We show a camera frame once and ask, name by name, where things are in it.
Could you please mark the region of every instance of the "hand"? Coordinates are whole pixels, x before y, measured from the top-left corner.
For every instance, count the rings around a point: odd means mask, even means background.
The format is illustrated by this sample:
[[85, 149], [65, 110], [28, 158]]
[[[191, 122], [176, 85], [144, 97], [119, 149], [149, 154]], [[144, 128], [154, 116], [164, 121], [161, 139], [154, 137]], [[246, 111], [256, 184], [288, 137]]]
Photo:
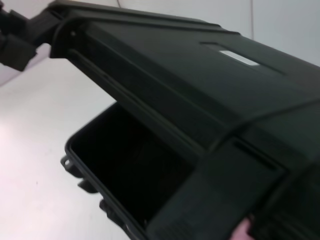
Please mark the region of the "hand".
[[254, 240], [247, 234], [249, 227], [250, 221], [248, 219], [243, 220], [234, 230], [230, 240]]

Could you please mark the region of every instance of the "white background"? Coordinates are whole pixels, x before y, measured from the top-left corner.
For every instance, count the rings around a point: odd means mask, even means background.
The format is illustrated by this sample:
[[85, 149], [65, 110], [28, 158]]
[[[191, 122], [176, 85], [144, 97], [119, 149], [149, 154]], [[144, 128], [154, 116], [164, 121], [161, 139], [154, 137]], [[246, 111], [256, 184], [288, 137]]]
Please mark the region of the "white background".
[[[4, 0], [32, 17], [48, 0]], [[91, 0], [117, 6], [116, 0]], [[198, 18], [320, 66], [318, 0], [120, 0], [124, 8]], [[0, 82], [17, 74], [0, 67]], [[113, 99], [62, 59], [0, 86], [0, 239], [126, 240], [60, 165], [64, 144]]]

